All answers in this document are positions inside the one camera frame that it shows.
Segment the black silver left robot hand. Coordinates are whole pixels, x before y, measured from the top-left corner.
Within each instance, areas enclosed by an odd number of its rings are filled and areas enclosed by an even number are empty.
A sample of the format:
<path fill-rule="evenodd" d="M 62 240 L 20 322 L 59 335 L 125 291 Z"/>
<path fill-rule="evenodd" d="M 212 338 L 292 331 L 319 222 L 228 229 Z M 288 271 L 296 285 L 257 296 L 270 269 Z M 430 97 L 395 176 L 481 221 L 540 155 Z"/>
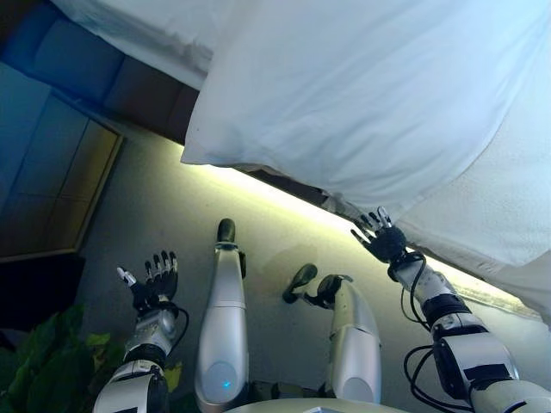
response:
<path fill-rule="evenodd" d="M 162 250 L 145 262 L 145 281 L 140 282 L 123 267 L 117 275 L 133 295 L 133 308 L 139 317 L 153 311 L 169 311 L 175 317 L 178 309 L 173 302 L 178 284 L 178 264 L 173 251 Z"/>

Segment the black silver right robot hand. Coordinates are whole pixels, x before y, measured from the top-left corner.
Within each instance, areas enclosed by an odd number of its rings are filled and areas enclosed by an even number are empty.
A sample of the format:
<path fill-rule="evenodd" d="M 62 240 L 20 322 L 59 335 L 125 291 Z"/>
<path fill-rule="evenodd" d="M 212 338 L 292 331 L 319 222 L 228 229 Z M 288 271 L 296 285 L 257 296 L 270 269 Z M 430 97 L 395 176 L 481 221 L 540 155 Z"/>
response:
<path fill-rule="evenodd" d="M 362 213 L 353 220 L 355 229 L 350 232 L 358 243 L 377 260 L 394 263 L 406 255 L 406 237 L 393 222 L 383 206 L 376 212 Z"/>

